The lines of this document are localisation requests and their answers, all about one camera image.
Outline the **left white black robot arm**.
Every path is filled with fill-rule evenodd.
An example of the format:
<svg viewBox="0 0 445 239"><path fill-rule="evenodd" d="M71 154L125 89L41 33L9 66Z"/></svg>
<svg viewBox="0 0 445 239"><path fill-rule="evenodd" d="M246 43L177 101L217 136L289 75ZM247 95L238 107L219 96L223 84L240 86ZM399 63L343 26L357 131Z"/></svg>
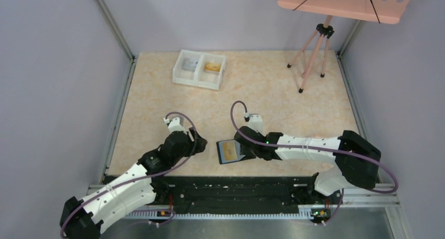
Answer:
<svg viewBox="0 0 445 239"><path fill-rule="evenodd" d="M161 177L175 170L180 159L203 152L207 143L193 128L174 131L100 190L80 199L70 198L60 219L61 238L100 238L137 208L164 199L168 185Z"/></svg>

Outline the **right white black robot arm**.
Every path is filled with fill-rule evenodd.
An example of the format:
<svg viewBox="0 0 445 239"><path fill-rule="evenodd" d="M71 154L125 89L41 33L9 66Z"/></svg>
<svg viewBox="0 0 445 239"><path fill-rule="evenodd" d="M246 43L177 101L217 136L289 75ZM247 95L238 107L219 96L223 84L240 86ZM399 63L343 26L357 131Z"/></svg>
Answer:
<svg viewBox="0 0 445 239"><path fill-rule="evenodd" d="M331 164L318 172L309 185L324 196L356 186L372 190L377 181L381 152L354 131L345 130L339 137L298 138L281 132L262 135L247 126L235 133L234 139L255 156L264 160L308 160Z"/></svg>

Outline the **orange credit card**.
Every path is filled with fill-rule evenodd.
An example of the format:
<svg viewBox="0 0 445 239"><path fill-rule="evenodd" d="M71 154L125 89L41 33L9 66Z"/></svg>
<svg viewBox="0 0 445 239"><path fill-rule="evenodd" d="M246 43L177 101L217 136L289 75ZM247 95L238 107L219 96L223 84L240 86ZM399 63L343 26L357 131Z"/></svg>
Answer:
<svg viewBox="0 0 445 239"><path fill-rule="evenodd" d="M238 159L238 152L234 141L224 142L222 144L222 151L224 152L225 161L235 161Z"/></svg>

